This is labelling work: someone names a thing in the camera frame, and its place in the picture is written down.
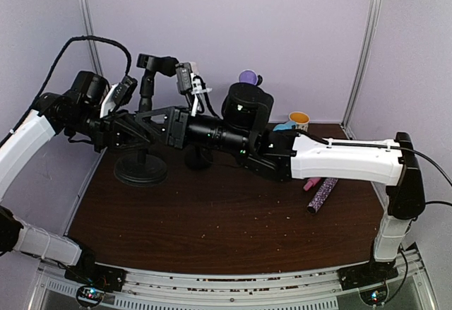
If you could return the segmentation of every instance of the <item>lavender wall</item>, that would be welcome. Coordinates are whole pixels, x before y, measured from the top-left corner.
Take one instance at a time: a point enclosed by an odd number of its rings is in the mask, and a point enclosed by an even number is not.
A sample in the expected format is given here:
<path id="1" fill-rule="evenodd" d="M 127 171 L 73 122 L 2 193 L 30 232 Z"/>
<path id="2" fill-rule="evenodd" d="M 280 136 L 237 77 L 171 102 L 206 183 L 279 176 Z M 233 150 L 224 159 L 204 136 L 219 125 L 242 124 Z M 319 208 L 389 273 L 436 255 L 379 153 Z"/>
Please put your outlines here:
<path id="1" fill-rule="evenodd" d="M 452 0 L 383 0 L 351 129 L 358 138 L 407 131 L 415 148 L 452 173 Z M 422 159 L 427 200 L 451 187 Z M 440 309 L 452 304 L 452 210 L 428 205 L 414 224 Z"/>
<path id="2" fill-rule="evenodd" d="M 3 137 L 30 104 L 63 43 L 83 29 L 77 0 L 0 0 L 0 14 Z M 81 69 L 91 69 L 84 44 L 69 48 L 48 91 L 63 93 Z M 55 138 L 20 173 L 2 205 L 27 222 L 62 234 L 96 157 L 88 146 Z M 0 258 L 0 309 L 24 309 L 36 268 L 37 260 L 21 254 Z"/>
<path id="3" fill-rule="evenodd" d="M 275 97 L 273 121 L 293 110 L 340 121 L 369 0 L 90 0 L 90 8 L 96 33 L 123 42 L 134 59 L 143 52 L 196 61 L 217 111 L 239 72 L 252 68 Z M 100 58 L 118 81 L 123 56 L 100 46 Z M 156 107 L 184 104 L 174 79 L 158 78 L 156 95 Z"/>

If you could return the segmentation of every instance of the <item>purple glitter tube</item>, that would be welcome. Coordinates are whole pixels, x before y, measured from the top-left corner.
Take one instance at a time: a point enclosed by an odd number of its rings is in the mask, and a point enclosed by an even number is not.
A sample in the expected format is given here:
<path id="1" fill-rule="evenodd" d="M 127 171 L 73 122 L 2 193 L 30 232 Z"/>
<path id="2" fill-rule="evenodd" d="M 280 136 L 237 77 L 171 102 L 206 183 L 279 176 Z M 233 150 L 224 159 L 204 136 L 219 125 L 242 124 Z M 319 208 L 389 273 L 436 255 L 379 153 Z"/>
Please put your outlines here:
<path id="1" fill-rule="evenodd" d="M 320 207 L 323 205 L 323 203 L 325 203 L 326 199 L 330 195 L 331 190 L 333 190 L 337 182 L 337 178 L 325 179 L 312 201 L 309 202 L 308 212 L 317 213 L 319 211 Z"/>

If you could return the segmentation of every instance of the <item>black bracket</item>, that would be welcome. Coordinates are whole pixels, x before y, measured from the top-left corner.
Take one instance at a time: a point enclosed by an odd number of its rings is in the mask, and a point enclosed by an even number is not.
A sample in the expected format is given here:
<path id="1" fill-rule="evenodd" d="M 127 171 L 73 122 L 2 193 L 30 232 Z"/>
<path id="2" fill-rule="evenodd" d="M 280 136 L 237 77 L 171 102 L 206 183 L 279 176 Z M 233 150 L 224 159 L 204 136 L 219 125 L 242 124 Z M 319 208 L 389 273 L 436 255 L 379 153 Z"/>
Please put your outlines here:
<path id="1" fill-rule="evenodd" d="M 413 149 L 410 136 L 405 132 L 397 132 L 395 141 L 402 148 Z M 425 209 L 421 170 L 415 154 L 407 150 L 402 150 L 399 163 L 403 165 L 403 170 L 397 186 L 386 187 L 389 197 L 388 215 L 399 220 L 411 220 Z"/>
<path id="2" fill-rule="evenodd" d="M 0 206 L 0 252 L 12 251 L 19 239 L 22 223 L 13 218 L 13 213 Z"/>
<path id="3" fill-rule="evenodd" d="M 398 271 L 394 267 L 395 264 L 395 259 L 391 262 L 376 262 L 374 259 L 374 245 L 372 245 L 371 259 L 369 262 L 338 270 L 340 285 L 343 290 L 350 290 L 396 278 Z"/>
<path id="4" fill-rule="evenodd" d="M 162 124 L 152 120 L 152 117 L 156 116 L 164 116 Z M 189 112 L 185 107 L 164 107 L 149 112 L 139 112 L 135 120 L 161 143 L 177 149 L 184 147 L 185 130 L 189 121 Z"/>

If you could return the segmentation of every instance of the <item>wooden table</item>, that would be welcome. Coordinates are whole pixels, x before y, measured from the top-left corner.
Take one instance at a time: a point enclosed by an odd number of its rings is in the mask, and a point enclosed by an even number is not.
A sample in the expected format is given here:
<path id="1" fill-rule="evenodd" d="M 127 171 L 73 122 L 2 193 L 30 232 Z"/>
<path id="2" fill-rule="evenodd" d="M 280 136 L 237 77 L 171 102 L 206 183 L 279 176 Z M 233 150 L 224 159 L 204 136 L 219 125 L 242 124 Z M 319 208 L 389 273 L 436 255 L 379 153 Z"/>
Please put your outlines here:
<path id="1" fill-rule="evenodd" d="M 339 125 L 313 124 L 323 137 L 344 138 Z M 183 154 L 158 146 L 167 180 L 133 188 L 113 175 L 106 154 L 69 236 L 95 250 L 97 261 L 177 273 L 274 273 L 369 259 L 382 208 L 369 182 L 341 180 L 316 215 L 304 181 L 266 181 L 245 169 L 213 165 L 192 172 Z M 226 154 L 215 162 L 233 164 Z"/>

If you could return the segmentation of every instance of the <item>orange cup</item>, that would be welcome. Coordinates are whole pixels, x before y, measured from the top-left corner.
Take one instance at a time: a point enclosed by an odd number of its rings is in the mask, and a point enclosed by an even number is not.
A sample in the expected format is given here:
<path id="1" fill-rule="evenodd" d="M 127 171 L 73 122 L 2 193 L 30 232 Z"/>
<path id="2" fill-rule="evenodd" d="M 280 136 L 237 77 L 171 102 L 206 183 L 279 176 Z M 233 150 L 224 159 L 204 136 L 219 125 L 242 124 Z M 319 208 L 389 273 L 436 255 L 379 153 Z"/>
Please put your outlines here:
<path id="1" fill-rule="evenodd" d="M 289 120 L 294 121 L 297 123 L 297 129 L 308 131 L 308 125 L 309 125 L 309 116 L 305 114 L 304 112 L 291 112 L 289 114 Z"/>

